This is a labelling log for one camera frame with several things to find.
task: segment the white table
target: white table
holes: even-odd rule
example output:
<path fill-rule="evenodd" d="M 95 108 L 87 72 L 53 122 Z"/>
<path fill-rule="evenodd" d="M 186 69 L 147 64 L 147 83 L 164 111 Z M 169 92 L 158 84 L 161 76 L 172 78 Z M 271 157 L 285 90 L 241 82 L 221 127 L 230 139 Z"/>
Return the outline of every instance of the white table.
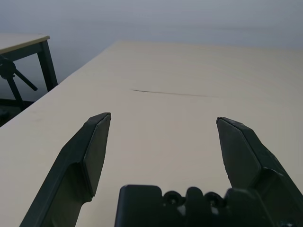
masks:
<path fill-rule="evenodd" d="M 21 223 L 63 145 L 102 112 L 106 159 L 78 227 L 113 226 L 125 184 L 224 195 L 218 116 L 253 128 L 303 192 L 302 73 L 300 51 L 116 43 L 0 128 L 1 224 Z"/>

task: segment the table surface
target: table surface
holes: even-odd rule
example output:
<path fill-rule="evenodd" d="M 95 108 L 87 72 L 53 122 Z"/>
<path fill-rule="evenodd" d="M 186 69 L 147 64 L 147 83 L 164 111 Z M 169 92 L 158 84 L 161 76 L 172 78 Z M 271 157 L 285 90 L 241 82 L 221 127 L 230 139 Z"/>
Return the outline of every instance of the table surface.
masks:
<path fill-rule="evenodd" d="M 96 197 L 77 226 L 113 226 L 119 189 L 230 187 L 216 118 L 254 129 L 303 192 L 303 51 L 118 42 L 0 128 L 0 221 L 18 226 L 63 145 L 111 112 Z"/>
<path fill-rule="evenodd" d="M 43 34 L 0 33 L 0 54 L 48 40 Z"/>

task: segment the metal table leg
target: metal table leg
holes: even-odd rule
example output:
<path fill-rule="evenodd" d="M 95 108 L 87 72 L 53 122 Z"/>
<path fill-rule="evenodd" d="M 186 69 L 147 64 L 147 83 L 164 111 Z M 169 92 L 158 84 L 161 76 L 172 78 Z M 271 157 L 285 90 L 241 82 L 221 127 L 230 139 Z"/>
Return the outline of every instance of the metal table leg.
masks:
<path fill-rule="evenodd" d="M 55 70 L 53 68 L 53 61 L 48 47 L 47 41 L 41 42 L 42 51 L 38 52 L 41 69 L 46 83 L 47 91 L 52 90 L 58 85 Z"/>

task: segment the dark line on table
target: dark line on table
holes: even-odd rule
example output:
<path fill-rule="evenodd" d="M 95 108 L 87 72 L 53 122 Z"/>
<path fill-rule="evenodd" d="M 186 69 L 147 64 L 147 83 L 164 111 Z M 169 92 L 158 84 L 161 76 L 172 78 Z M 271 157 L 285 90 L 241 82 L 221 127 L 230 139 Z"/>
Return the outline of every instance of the dark line on table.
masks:
<path fill-rule="evenodd" d="M 170 93 L 170 92 L 160 92 L 160 91 L 143 91 L 143 90 L 136 90 L 136 89 L 131 89 L 131 91 L 138 91 L 138 92 L 145 92 L 145 93 L 156 93 L 156 94 L 166 94 L 166 95 L 176 95 L 176 96 L 196 96 L 196 97 L 211 97 L 211 98 L 216 98 L 214 96 L 180 94 L 180 93 Z"/>

